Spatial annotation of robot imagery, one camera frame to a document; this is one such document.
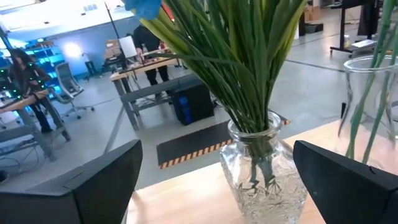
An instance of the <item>office chair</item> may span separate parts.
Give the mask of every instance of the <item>office chair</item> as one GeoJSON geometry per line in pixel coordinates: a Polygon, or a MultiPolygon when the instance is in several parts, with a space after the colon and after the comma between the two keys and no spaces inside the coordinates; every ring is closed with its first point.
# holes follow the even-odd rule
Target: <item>office chair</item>
{"type": "Polygon", "coordinates": [[[72,108],[64,113],[62,117],[67,117],[70,113],[76,113],[77,119],[80,119],[81,116],[79,115],[79,110],[87,110],[87,108],[91,108],[92,111],[95,110],[93,106],[76,106],[73,103],[75,97],[80,95],[80,93],[83,93],[84,89],[77,83],[77,81],[73,77],[69,68],[69,63],[65,62],[57,65],[55,67],[55,72],[57,73],[62,93],[58,95],[55,94],[54,90],[51,90],[51,92],[56,97],[58,102],[64,105],[69,103],[72,105],[72,108]]]}

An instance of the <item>gray floor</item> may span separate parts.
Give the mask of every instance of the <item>gray floor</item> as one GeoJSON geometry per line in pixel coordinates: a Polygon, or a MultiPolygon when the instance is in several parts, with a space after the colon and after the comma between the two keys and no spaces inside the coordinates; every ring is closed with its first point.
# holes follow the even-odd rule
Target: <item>gray floor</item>
{"type": "MultiPolygon", "coordinates": [[[[290,125],[283,127],[280,134],[282,138],[339,118],[341,102],[346,98],[344,76],[339,70],[343,68],[344,61],[348,60],[348,54],[334,52],[333,56],[330,56],[329,46],[338,44],[339,15],[331,12],[326,14],[328,16],[324,20],[324,32],[307,35],[294,42],[287,57],[288,61],[284,63],[275,84],[271,108],[292,121],[290,125]]],[[[347,33],[353,40],[355,28],[355,25],[347,27],[347,33]]],[[[184,73],[181,68],[171,68],[170,72],[173,77],[184,73]]],[[[139,74],[139,83],[142,87],[148,85],[144,74],[139,74]]],[[[59,158],[57,161],[44,160],[42,151],[37,148],[38,156],[36,151],[29,154],[22,163],[22,169],[35,167],[37,158],[39,158],[38,167],[30,172],[13,176],[0,185],[0,190],[26,189],[102,155],[121,103],[107,76],[102,79],[92,79],[82,85],[86,91],[76,99],[77,104],[94,105],[107,102],[96,105],[95,112],[82,113],[81,120],[77,120],[74,116],[65,119],[72,141],[64,142],[61,138],[53,140],[55,155],[59,158]]],[[[67,109],[65,105],[56,104],[56,107],[61,113],[67,109]]],[[[227,119],[228,116],[223,109],[217,108],[214,117],[182,126],[175,118],[171,106],[161,105],[141,111],[139,132],[133,130],[125,116],[114,146],[120,146],[132,139],[142,140],[144,161],[137,184],[137,188],[140,189],[218,162],[218,153],[212,152],[160,170],[157,165],[156,145],[227,119]]],[[[29,150],[26,150],[8,158],[21,161],[28,152],[29,150]]],[[[11,159],[0,159],[0,167],[14,164],[15,161],[11,159]]],[[[15,166],[8,169],[13,173],[18,171],[15,166]]]]}

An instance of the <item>desk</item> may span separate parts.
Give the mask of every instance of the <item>desk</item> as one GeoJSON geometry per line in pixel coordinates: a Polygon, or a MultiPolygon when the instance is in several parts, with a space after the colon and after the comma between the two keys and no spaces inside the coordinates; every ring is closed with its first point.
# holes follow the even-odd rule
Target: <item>desk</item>
{"type": "Polygon", "coordinates": [[[145,72],[152,70],[161,66],[170,65],[177,63],[175,58],[161,58],[153,62],[146,63],[145,65],[133,66],[123,73],[114,73],[111,75],[110,79],[114,83],[116,90],[119,93],[119,97],[122,101],[123,108],[126,111],[127,117],[134,130],[138,130],[138,123],[135,116],[139,116],[139,111],[146,108],[150,108],[162,103],[168,103],[169,98],[150,101],[142,106],[136,104],[136,100],[139,98],[145,98],[156,93],[162,93],[167,90],[175,90],[176,88],[189,88],[195,85],[200,85],[202,82],[194,75],[187,75],[180,78],[175,78],[173,80],[160,83],[158,85],[149,86],[146,88],[141,88],[140,90],[131,91],[128,78],[139,72],[145,72]]]}
{"type": "MultiPolygon", "coordinates": [[[[292,136],[286,142],[305,140],[333,149],[339,121],[292,136]]],[[[220,163],[136,191],[127,210],[127,223],[243,223],[243,218],[220,163]]],[[[300,223],[323,224],[308,196],[300,223]]]]}
{"type": "MultiPolygon", "coordinates": [[[[36,95],[39,99],[42,100],[43,105],[45,106],[45,108],[47,109],[47,111],[50,113],[51,117],[53,118],[53,121],[55,123],[55,125],[57,126],[57,129],[53,131],[51,138],[55,138],[57,137],[59,134],[62,134],[63,137],[69,141],[70,140],[70,136],[68,131],[66,130],[66,128],[63,125],[63,122],[60,118],[60,115],[58,114],[57,110],[52,106],[48,96],[48,91],[44,90],[44,91],[40,91],[37,92],[36,95]]],[[[37,126],[35,125],[33,119],[30,117],[30,115],[28,114],[28,112],[25,110],[26,106],[31,105],[32,103],[36,102],[36,98],[35,96],[29,96],[28,98],[25,98],[21,101],[18,101],[14,104],[9,105],[8,107],[4,108],[4,109],[0,109],[0,114],[1,113],[5,113],[5,112],[9,112],[9,111],[16,111],[18,112],[18,115],[21,117],[24,125],[18,128],[14,128],[14,129],[8,129],[5,131],[1,132],[0,135],[0,142],[4,142],[4,141],[8,141],[11,139],[15,139],[15,138],[19,138],[22,136],[26,136],[28,134],[33,135],[34,139],[35,139],[35,143],[33,144],[29,144],[27,146],[24,147],[20,147],[18,149],[12,150],[12,151],[7,151],[2,153],[0,156],[3,156],[5,154],[10,154],[16,151],[20,151],[23,149],[26,149],[28,147],[33,147],[36,145],[39,145],[45,155],[51,160],[54,161],[57,158],[52,154],[52,147],[50,145],[49,142],[46,141],[46,139],[44,138],[44,136],[42,135],[42,133],[40,132],[40,130],[37,128],[37,126]]]]}

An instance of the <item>glass vase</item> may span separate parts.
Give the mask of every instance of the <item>glass vase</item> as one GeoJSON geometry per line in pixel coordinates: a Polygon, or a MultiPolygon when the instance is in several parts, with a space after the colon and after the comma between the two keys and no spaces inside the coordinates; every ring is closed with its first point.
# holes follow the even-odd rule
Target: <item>glass vase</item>
{"type": "Polygon", "coordinates": [[[292,148],[278,139],[278,115],[268,112],[267,131],[247,134],[232,121],[233,142],[221,151],[221,165],[246,223],[297,223],[307,196],[292,148]]]}
{"type": "Polygon", "coordinates": [[[347,61],[348,102],[338,130],[337,153],[396,173],[395,131],[391,115],[391,93],[397,65],[386,56],[378,68],[370,68],[373,57],[347,61]]]}

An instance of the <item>vase rim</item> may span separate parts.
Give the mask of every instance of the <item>vase rim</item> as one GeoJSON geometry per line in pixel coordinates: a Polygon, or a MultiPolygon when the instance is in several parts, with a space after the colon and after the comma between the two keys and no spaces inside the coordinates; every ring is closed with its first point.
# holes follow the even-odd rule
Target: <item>vase rim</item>
{"type": "Polygon", "coordinates": [[[241,138],[258,138],[258,136],[266,136],[271,133],[277,133],[280,131],[282,127],[282,120],[280,116],[272,111],[268,111],[268,120],[269,120],[269,129],[265,131],[260,131],[258,133],[244,133],[238,130],[236,125],[233,123],[232,120],[228,123],[228,130],[231,135],[239,136],[241,138]]]}
{"type": "MultiPolygon", "coordinates": [[[[364,61],[364,60],[372,60],[372,59],[373,59],[373,55],[354,58],[354,59],[346,61],[344,63],[344,67],[348,71],[358,72],[358,73],[361,73],[361,72],[362,73],[380,72],[380,71],[385,71],[385,70],[388,70],[388,69],[392,69],[392,68],[398,67],[398,63],[395,63],[394,65],[389,65],[389,66],[385,66],[385,67],[378,67],[378,68],[358,68],[358,67],[352,66],[352,64],[355,63],[355,62],[364,61]]],[[[392,57],[391,57],[391,55],[385,55],[384,59],[391,60],[392,57]]]]}

